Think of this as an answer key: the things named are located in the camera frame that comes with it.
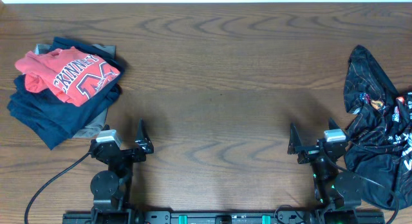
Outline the black printed cycling jersey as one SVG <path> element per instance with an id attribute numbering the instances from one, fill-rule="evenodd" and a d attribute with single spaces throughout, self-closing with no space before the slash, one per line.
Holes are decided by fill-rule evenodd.
<path id="1" fill-rule="evenodd" d="M 346 168 L 368 179 L 362 199 L 382 209 L 411 206 L 411 92 L 399 93 L 371 52 L 356 46 L 348 59 L 344 107 Z"/>

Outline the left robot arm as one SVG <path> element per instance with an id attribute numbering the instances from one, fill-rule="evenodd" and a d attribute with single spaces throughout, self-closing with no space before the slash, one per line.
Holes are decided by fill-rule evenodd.
<path id="1" fill-rule="evenodd" d="M 146 161 L 154 153 L 154 146 L 139 120 L 135 138 L 137 146 L 121 149 L 122 141 L 116 130 L 105 127 L 91 141 L 88 153 L 92 158 L 106 164 L 108 169 L 97 173 L 90 183 L 93 194 L 92 223 L 144 223 L 141 211 L 130 204 L 133 165 Z"/>

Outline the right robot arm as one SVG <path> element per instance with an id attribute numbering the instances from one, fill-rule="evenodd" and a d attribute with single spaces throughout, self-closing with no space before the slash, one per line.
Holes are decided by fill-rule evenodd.
<path id="1" fill-rule="evenodd" d="M 290 124 L 288 154 L 297 155 L 299 164 L 310 164 L 318 206 L 297 211 L 303 223 L 358 223 L 356 207 L 361 204 L 361 179 L 339 169 L 337 161 L 346 153 L 348 137 L 334 122 L 314 145 L 304 145 L 295 124 Z"/>

